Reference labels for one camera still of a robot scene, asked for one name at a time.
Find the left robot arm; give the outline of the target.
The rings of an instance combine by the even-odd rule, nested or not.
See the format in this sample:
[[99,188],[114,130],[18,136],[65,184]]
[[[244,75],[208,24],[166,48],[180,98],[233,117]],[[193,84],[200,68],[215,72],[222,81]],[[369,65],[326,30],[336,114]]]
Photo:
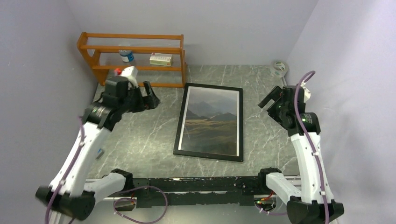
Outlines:
[[115,125],[125,113],[137,113],[158,107],[160,99],[151,83],[134,77],[117,75],[105,81],[100,97],[93,101],[80,118],[80,129],[73,147],[56,177],[48,186],[40,186],[35,197],[46,206],[45,223],[52,212],[83,221],[95,205],[114,193],[128,196],[133,192],[133,174],[114,169],[104,178],[87,183],[90,167]]

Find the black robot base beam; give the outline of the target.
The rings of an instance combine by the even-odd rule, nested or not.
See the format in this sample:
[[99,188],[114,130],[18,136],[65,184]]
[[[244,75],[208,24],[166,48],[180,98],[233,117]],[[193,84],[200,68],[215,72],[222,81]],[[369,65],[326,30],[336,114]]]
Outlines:
[[253,206],[269,202],[276,194],[255,176],[137,178],[133,185],[110,195],[136,200],[137,208],[154,206],[237,204]]

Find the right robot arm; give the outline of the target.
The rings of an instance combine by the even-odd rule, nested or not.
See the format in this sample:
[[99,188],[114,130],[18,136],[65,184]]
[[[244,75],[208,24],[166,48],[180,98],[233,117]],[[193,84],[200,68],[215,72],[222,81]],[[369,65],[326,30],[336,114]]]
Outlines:
[[301,189],[295,187],[277,168],[263,168],[258,173],[257,189],[275,193],[286,204],[292,224],[329,224],[344,214],[344,206],[334,199],[320,147],[320,125],[313,112],[305,112],[304,90],[297,86],[275,86],[258,104],[283,127],[297,155]]

